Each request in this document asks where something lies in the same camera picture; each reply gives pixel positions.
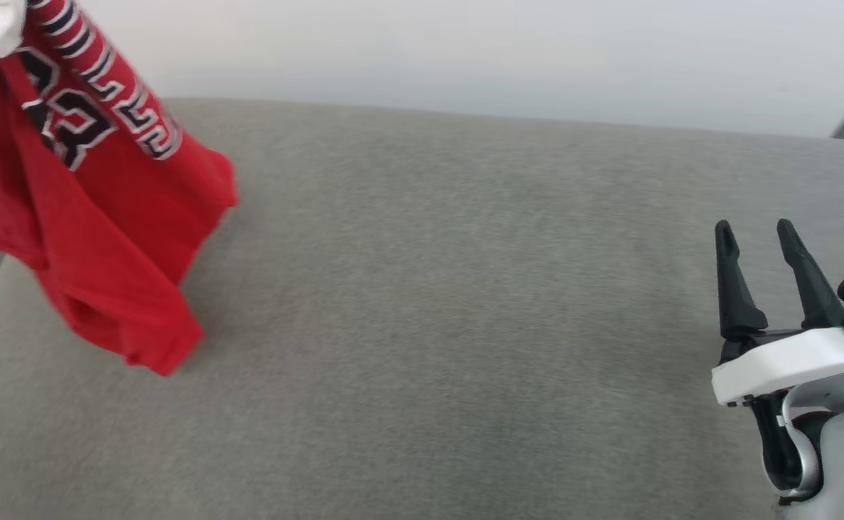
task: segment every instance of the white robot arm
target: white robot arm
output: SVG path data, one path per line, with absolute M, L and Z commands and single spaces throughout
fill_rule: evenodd
M 720 404 L 752 410 L 782 520 L 844 519 L 844 280 L 834 292 L 795 227 L 778 222 L 795 271 L 801 329 L 766 330 L 737 264 L 730 225 L 715 228 L 720 335 L 712 387 Z

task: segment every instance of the white wall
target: white wall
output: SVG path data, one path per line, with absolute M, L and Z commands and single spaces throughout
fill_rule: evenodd
M 159 95 L 826 136 L 844 0 L 82 0 Z

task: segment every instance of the red shirt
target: red shirt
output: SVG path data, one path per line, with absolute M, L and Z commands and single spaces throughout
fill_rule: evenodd
M 82 338 L 170 374 L 203 333 L 177 284 L 236 203 L 226 157 L 182 131 L 71 0 L 31 0 L 0 59 L 0 251 Z

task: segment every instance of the gray fabric surface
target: gray fabric surface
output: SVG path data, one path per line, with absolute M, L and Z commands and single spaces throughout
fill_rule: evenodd
M 712 229 L 772 325 L 844 277 L 844 142 L 184 100 L 243 204 L 172 378 L 0 271 L 0 519 L 765 519 L 720 408 Z

